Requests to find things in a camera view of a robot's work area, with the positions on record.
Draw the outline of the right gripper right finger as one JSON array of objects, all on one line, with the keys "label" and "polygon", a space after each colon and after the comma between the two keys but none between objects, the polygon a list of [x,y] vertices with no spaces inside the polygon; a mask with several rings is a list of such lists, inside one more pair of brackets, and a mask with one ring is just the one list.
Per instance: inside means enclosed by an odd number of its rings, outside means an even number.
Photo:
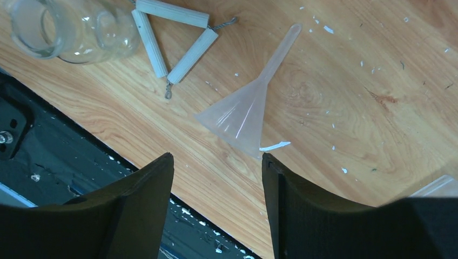
[{"label": "right gripper right finger", "polygon": [[262,184],[275,258],[457,258],[457,199],[371,207],[296,174],[269,153]]}]

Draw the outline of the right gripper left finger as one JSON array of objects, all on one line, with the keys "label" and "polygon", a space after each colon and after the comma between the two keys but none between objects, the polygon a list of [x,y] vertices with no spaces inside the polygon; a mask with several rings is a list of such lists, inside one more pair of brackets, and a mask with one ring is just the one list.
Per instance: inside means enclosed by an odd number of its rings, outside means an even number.
[{"label": "right gripper left finger", "polygon": [[157,258],[173,177],[165,153],[61,205],[1,205],[1,258]]}]

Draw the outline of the clear plastic funnel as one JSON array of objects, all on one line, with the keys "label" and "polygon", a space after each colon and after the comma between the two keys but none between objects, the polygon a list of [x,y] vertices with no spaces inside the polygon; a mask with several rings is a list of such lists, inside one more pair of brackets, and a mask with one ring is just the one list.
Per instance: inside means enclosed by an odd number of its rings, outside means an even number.
[{"label": "clear plastic funnel", "polygon": [[221,140],[260,159],[260,145],[268,84],[302,30],[293,24],[255,80],[195,115],[197,121]]}]

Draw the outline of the small glass beaker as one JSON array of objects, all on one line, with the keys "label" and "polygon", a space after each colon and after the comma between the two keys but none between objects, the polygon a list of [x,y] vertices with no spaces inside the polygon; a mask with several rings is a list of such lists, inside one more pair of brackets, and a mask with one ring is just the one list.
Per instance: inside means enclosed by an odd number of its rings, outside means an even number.
[{"label": "small glass beaker", "polygon": [[100,63],[133,55],[140,42],[130,1],[1,1],[1,10],[12,40],[37,59]]}]

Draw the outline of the white clay triangle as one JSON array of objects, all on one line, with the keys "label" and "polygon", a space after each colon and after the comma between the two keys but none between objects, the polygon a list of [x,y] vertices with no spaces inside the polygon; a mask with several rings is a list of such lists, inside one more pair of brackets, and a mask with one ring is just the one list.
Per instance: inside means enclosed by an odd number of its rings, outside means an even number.
[{"label": "white clay triangle", "polygon": [[218,38],[218,30],[237,17],[211,25],[210,14],[163,1],[133,1],[134,21],[157,78],[166,82],[166,100]]}]

